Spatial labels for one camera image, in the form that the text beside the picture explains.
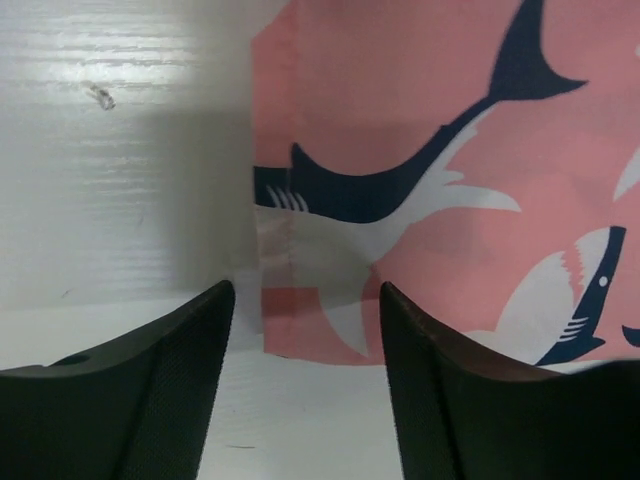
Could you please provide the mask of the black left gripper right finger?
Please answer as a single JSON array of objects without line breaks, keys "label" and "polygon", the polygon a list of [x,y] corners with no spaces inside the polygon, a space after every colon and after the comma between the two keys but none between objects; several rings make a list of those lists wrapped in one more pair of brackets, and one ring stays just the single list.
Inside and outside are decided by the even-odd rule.
[{"label": "black left gripper right finger", "polygon": [[380,324],[407,479],[635,479],[639,364],[562,374],[493,351],[391,283]]}]

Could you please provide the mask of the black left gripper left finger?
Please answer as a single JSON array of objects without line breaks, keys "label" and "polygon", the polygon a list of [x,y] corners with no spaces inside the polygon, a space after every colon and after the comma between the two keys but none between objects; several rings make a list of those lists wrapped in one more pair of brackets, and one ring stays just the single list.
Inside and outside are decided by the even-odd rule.
[{"label": "black left gripper left finger", "polygon": [[51,365],[1,374],[5,479],[194,479],[235,291],[176,310]]}]

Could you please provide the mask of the pink shark print shorts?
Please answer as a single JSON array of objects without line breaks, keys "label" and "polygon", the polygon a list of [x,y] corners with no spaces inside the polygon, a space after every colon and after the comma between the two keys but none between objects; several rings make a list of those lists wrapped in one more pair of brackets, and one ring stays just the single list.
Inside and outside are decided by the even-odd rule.
[{"label": "pink shark print shorts", "polygon": [[534,365],[639,353],[639,5],[289,1],[251,42],[264,349],[383,360],[397,285]]}]

